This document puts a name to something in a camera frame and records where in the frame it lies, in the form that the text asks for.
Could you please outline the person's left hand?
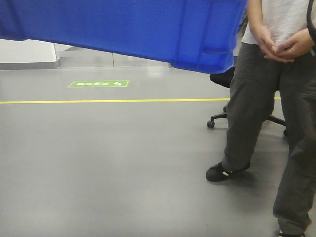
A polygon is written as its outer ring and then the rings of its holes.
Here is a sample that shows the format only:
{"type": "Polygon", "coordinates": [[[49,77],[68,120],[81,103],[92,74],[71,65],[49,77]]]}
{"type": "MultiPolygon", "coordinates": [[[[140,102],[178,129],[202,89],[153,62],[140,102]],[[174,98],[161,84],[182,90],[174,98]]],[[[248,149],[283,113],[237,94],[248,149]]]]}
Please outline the person's left hand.
{"type": "Polygon", "coordinates": [[[302,56],[312,50],[314,46],[307,28],[288,38],[283,44],[275,46],[272,43],[264,43],[262,51],[265,54],[264,58],[275,60],[277,62],[289,63],[294,62],[295,58],[302,56]]]}

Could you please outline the person's right hand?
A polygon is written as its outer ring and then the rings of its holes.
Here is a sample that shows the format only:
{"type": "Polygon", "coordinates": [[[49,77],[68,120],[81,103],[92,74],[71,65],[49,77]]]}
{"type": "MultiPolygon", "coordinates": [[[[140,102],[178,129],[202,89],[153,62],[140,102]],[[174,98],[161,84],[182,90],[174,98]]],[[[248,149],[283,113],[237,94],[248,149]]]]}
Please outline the person's right hand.
{"type": "Polygon", "coordinates": [[[267,56],[275,56],[277,47],[271,39],[271,33],[268,28],[262,24],[254,25],[251,27],[251,32],[259,44],[260,49],[267,56]]]}

